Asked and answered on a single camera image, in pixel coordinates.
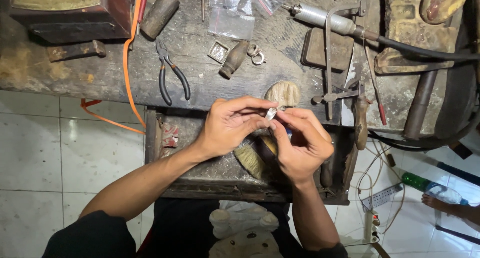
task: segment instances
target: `wooden workbench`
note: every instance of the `wooden workbench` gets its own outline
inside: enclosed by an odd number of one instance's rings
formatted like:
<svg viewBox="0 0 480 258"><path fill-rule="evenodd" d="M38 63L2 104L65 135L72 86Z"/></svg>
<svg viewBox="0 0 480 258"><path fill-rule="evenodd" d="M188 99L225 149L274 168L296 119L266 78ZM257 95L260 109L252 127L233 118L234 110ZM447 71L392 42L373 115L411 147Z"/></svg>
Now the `wooden workbench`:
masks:
<svg viewBox="0 0 480 258"><path fill-rule="evenodd" d="M330 9L335 4L354 3L357 0L289 0L288 3L307 3ZM154 0L148 0L147 8ZM247 57L230 80L218 74L219 63L207 56L215 40L231 48L235 41L207 32L210 9L206 21L200 19L200 0L180 0L175 15L161 32L170 53L171 61L179 66L187 77L191 88L191 99L185 101L179 79L168 68L166 86L173 100L172 107L206 111L216 98L235 98L242 95L263 97L267 89L280 80L296 82L301 89L300 107L314 111L322 123L340 125L341 102L334 102L333 120L326 119L326 106L313 105L311 98L322 95L323 82L315 75L323 71L300 64L300 55L306 31L310 28L294 19L283 9L278 9L268 19L256 15L252 43L258 44L268 59L266 64L255 66ZM371 0L379 6L379 0ZM122 40L109 41L105 58L90 57L65 62L50 63L43 41L8 16L8 0L1 0L0 8L0 89L63 95L78 98L128 102L123 80ZM380 11L370 12L368 27L378 30ZM333 54L332 58L349 55ZM159 91L160 61L155 43L142 35L133 43L129 52L129 77L131 91L136 104L166 106ZM360 75L370 77L368 68L358 68ZM333 80L345 82L347 71L333 73ZM383 93L387 126L382 126L376 105L371 105L368 124L372 129L399 132L403 129L418 76L381 77L379 87ZM434 131L445 91L445 78L437 78L436 90L432 95L429 111L422 133ZM366 94L375 100L370 80Z"/></svg>

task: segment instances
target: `white tile floor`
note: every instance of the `white tile floor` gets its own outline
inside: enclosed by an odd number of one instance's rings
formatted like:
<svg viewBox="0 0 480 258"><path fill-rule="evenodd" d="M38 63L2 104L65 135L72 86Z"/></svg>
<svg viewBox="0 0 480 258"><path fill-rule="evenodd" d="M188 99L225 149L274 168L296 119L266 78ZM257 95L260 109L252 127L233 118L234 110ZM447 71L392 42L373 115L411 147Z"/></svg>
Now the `white tile floor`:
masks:
<svg viewBox="0 0 480 258"><path fill-rule="evenodd" d="M0 90L0 258L40 257L48 239L72 224L95 193L144 162L144 138L109 123L96 120L80 108L80 100ZM137 106L140 114L142 106ZM90 108L106 118L142 129L130 106L102 102ZM424 153L394 151L396 172L409 171L456 189L472 204L480 203L480 187L423 162L429 156L480 175L480 136L462 140L478 155L466 160L448 148ZM375 150L373 143L367 147ZM365 171L375 156L361 151L356 171ZM376 160L368 174L381 191L398 178ZM357 185L360 173L351 184ZM369 187L364 178L361 188ZM345 245L363 242L365 214L357 191L349 190L350 206L327 206ZM364 190L360 199L369 196ZM375 210L384 231L400 206L402 194ZM405 203L380 243L392 258L480 258L480 246L434 229L434 210L420 202L421 193L407 187ZM137 243L153 223L153 206L128 228ZM441 218L442 226L480 238L480 233L461 220ZM347 247L351 258L378 258L369 246Z"/></svg>

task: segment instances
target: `pliers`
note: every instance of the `pliers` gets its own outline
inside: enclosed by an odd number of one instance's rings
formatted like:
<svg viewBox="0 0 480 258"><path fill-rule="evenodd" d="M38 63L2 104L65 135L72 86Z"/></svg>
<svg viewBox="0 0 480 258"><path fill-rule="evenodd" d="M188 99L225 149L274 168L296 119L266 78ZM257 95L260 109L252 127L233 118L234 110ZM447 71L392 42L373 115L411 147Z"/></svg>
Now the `pliers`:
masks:
<svg viewBox="0 0 480 258"><path fill-rule="evenodd" d="M167 92L167 87L165 86L165 61L172 67L173 72L177 75L177 77L180 79L182 85L183 85L183 90L185 91L185 100L190 99L190 86L188 85L187 78L185 78L185 75L183 75L183 72L180 71L180 69L173 64L170 59L169 59L169 53L167 52L167 47L165 47L165 44L163 43L162 40L160 40L159 37L156 38L155 40L156 44L156 51L158 52L158 57L160 58L160 61L162 62L162 66L160 67L160 74L159 74L159 85L160 85L160 93L162 94L163 100L167 105L172 105L172 99L169 96L169 93Z"/></svg>

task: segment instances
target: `hand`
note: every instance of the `hand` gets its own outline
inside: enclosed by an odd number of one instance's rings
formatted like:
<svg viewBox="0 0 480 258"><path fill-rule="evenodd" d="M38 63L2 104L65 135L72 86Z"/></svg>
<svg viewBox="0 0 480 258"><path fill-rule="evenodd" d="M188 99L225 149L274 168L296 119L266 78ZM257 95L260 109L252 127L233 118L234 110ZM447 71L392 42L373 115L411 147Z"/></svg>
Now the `hand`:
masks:
<svg viewBox="0 0 480 258"><path fill-rule="evenodd" d="M205 159L222 156L234 150L251 132L268 128L267 109L277 107L270 102L252 96L227 101L217 99L207 114L205 125L195 144Z"/></svg>
<svg viewBox="0 0 480 258"><path fill-rule="evenodd" d="M270 121L280 169L294 186L311 182L315 170L333 153L332 138L310 110L287 108L276 115L292 130L289 140L285 127L276 119Z"/></svg>

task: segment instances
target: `brush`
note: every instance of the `brush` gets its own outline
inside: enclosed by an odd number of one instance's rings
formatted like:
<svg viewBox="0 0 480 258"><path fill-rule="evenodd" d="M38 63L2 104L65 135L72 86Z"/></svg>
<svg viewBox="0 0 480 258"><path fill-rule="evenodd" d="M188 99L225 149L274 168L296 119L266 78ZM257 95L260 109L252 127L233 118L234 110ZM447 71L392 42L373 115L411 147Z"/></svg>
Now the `brush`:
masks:
<svg viewBox="0 0 480 258"><path fill-rule="evenodd" d="M233 151L242 166L256 179L265 178L279 164L277 145L269 136L256 136L253 141Z"/></svg>

